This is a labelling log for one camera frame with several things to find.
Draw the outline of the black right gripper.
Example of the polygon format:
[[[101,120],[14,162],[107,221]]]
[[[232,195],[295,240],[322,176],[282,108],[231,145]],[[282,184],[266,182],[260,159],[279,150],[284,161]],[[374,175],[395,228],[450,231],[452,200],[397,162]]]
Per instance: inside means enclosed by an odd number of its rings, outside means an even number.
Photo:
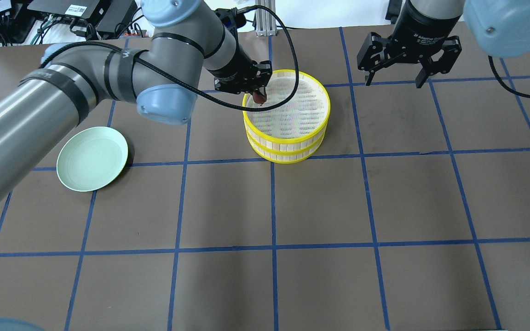
[[[428,78],[448,73],[461,54],[458,36],[450,35],[462,16],[461,2],[404,2],[392,34],[370,32],[356,57],[370,86],[377,72],[394,63],[420,63],[415,78],[420,89]]]

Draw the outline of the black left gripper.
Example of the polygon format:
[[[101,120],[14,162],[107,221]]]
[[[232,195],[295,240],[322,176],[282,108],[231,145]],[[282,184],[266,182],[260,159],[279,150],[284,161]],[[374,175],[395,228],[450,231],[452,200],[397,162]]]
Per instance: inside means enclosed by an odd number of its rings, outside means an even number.
[[[223,41],[207,51],[205,69],[213,76],[215,90],[230,94],[266,92],[273,73],[270,61],[252,60],[237,41]]]

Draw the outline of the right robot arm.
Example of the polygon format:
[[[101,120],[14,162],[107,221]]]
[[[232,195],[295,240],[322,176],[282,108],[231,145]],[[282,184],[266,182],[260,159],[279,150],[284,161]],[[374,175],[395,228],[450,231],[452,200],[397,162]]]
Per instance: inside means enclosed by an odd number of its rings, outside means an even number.
[[[452,35],[462,17],[478,46],[488,55],[499,84],[516,96],[498,74],[494,58],[513,58],[530,52],[530,0],[397,0],[398,16],[392,34],[383,38],[370,32],[357,55],[357,68],[369,86],[377,71],[396,63],[419,63],[415,84],[421,88],[429,77],[447,74],[462,52]]]

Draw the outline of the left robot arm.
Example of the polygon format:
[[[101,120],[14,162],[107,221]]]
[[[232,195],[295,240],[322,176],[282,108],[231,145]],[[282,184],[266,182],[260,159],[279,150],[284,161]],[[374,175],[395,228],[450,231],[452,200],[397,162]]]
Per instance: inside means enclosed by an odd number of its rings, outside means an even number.
[[[50,47],[41,65],[0,100],[0,201],[103,100],[134,103],[143,117],[167,124],[190,120],[202,69],[217,91],[266,97],[270,61],[244,52],[234,24],[249,6],[215,12],[202,0],[144,0],[154,26],[149,50],[103,42]]]

